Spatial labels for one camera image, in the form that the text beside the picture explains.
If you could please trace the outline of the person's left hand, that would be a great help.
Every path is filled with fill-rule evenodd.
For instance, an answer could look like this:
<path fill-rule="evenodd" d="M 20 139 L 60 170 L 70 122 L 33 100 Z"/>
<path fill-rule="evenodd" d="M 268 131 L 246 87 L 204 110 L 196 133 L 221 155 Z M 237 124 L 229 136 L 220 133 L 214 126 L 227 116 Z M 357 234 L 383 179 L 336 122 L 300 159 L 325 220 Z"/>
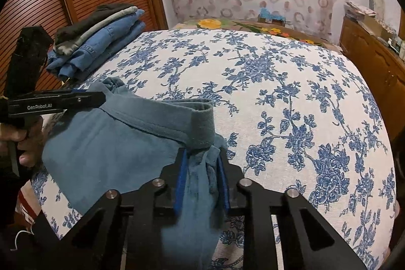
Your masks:
<path fill-rule="evenodd" d="M 44 135 L 43 118 L 40 116 L 27 130 L 20 130 L 5 123 L 1 123 L 1 156 L 7 156 L 8 143 L 15 142 L 16 148 L 22 152 L 19 162 L 25 167 L 33 167 L 41 160 Z"/>

